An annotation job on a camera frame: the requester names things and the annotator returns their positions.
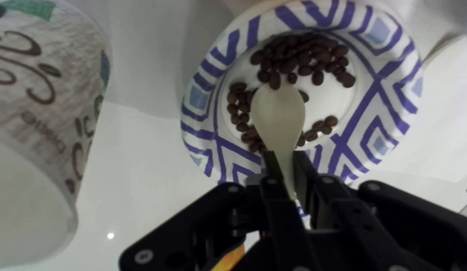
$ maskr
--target white surface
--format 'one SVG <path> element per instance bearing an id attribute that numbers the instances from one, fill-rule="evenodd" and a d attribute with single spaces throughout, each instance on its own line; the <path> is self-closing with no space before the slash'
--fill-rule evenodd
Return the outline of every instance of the white surface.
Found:
<path id="1" fill-rule="evenodd" d="M 285 81 L 278 90 L 264 84 L 252 99 L 250 115 L 266 148 L 276 152 L 284 182 L 296 200 L 293 157 L 306 121 L 302 95 Z"/>
<path id="2" fill-rule="evenodd" d="M 41 261 L 70 244 L 77 214 L 65 196 L 0 142 L 0 268 Z"/>
<path id="3" fill-rule="evenodd" d="M 73 246 L 55 259 L 35 267 L 14 268 L 15 271 L 116 271 L 118 256 L 128 244 L 192 202 L 198 193 L 208 190 L 208 181 L 196 170 L 181 143 L 178 105 L 184 86 L 208 47 L 234 14 L 244 11 L 253 0 L 110 0 L 106 6 L 97 5 L 97 0 L 85 2 L 95 3 L 91 6 L 101 15 L 112 36 L 115 78 L 109 92 L 110 101 L 122 105 L 104 107 L 88 167 L 89 175 L 79 199 L 82 221 Z M 463 9 L 467 3 L 463 0 L 451 2 L 452 11 L 430 8 L 433 14 L 425 20 L 416 12 L 425 2 L 403 3 L 406 5 L 397 2 L 400 9 L 406 11 L 401 14 L 409 26 L 418 21 L 412 32 L 416 32 L 415 38 L 424 48 L 424 56 L 436 47 L 439 38 L 464 29 Z M 463 99 L 463 104 L 467 104 L 467 89 L 427 89 L 427 95 L 440 104 L 443 99 Z M 451 158 L 467 154 L 467 142 L 458 140 L 460 134 L 467 133 L 463 109 L 466 107 L 458 104 L 443 104 L 439 109 L 449 119 L 443 130 L 452 131 L 439 145 L 449 146 L 451 152 L 437 152 L 434 148 L 428 154 L 407 151 L 407 155 L 418 161 L 410 169 L 422 163 L 428 169 L 424 173 L 428 175 L 442 169 L 467 172 L 451 163 Z M 433 119 L 431 115 L 440 116 L 436 112 L 425 112 L 424 119 Z M 442 128 L 431 124 L 428 130 L 437 134 Z M 428 167 L 430 161 L 446 163 L 434 163 L 440 169 L 433 172 L 433 167 Z M 446 187 L 436 193 L 451 200 L 460 197 Z"/>

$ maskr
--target white table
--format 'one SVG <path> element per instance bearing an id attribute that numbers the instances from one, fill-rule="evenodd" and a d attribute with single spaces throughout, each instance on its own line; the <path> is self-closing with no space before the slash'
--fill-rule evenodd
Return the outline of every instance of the white table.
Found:
<path id="1" fill-rule="evenodd" d="M 255 3 L 73 2 L 85 2 L 109 33 L 115 77 L 79 199 L 82 221 L 77 238 L 59 256 L 15 271 L 115 271 L 124 249 L 210 188 L 210 181 L 183 146 L 180 101 L 189 77 L 216 36 Z M 467 18 L 467 0 L 452 2 L 449 11 L 439 9 L 440 0 L 427 3 L 428 9 L 422 0 L 397 2 L 400 17 L 424 56 L 443 38 L 463 33 Z M 403 158 L 395 155 L 385 169 L 403 164 Z"/>

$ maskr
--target paper cup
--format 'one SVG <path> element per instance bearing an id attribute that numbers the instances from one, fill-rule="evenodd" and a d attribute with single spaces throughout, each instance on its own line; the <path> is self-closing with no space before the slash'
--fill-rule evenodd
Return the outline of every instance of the paper cup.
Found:
<path id="1" fill-rule="evenodd" d="M 44 259 L 76 233 L 107 51 L 64 2 L 0 0 L 0 268 Z"/>

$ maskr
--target geometric pattern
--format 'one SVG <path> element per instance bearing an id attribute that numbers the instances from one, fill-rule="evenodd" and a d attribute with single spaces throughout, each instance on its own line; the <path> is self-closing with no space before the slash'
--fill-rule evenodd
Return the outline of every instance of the geometric pattern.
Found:
<path id="1" fill-rule="evenodd" d="M 273 35 L 312 29 L 348 45 L 368 77 L 366 92 L 351 109 L 344 130 L 306 151 L 312 166 L 356 181 L 409 133 L 424 92 L 422 60 L 401 24 L 389 14 L 353 2 L 290 2 L 223 33 L 187 89 L 181 130 L 189 152 L 207 176 L 243 182 L 264 169 L 259 155 L 232 143 L 219 118 L 219 86 L 231 65 Z"/>
<path id="2" fill-rule="evenodd" d="M 101 68 L 100 68 L 100 77 L 103 80 L 104 87 L 109 86 L 110 81 L 110 72 L 112 72 L 112 63 L 106 51 L 101 51 Z"/>
<path id="3" fill-rule="evenodd" d="M 29 14 L 44 21 L 50 21 L 56 5 L 46 0 L 8 0 L 2 3 L 6 9 Z"/>

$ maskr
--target white plastic spoon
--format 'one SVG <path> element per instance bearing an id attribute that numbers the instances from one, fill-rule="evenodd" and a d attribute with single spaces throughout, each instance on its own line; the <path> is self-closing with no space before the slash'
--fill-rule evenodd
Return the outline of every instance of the white plastic spoon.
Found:
<path id="1" fill-rule="evenodd" d="M 296 200 L 293 155 L 306 121 L 302 95 L 291 84 L 279 90 L 264 84 L 252 99 L 250 116 L 267 149 L 276 154 L 290 197 Z"/>

